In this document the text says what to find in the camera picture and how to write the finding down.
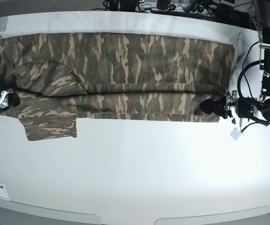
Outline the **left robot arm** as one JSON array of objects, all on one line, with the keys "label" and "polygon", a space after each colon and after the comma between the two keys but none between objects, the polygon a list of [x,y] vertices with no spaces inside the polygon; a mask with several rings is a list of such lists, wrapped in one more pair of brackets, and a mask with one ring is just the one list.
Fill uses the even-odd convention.
[{"label": "left robot arm", "polygon": [[[237,81],[238,98],[232,94],[225,95],[217,101],[207,99],[200,103],[200,109],[206,114],[214,113],[224,119],[238,116],[240,119],[250,119],[255,123],[268,126],[270,124],[270,0],[256,0],[254,3],[259,20],[260,59],[242,69]],[[241,80],[253,66],[259,66],[263,71],[261,100],[244,97],[241,92]]]}]

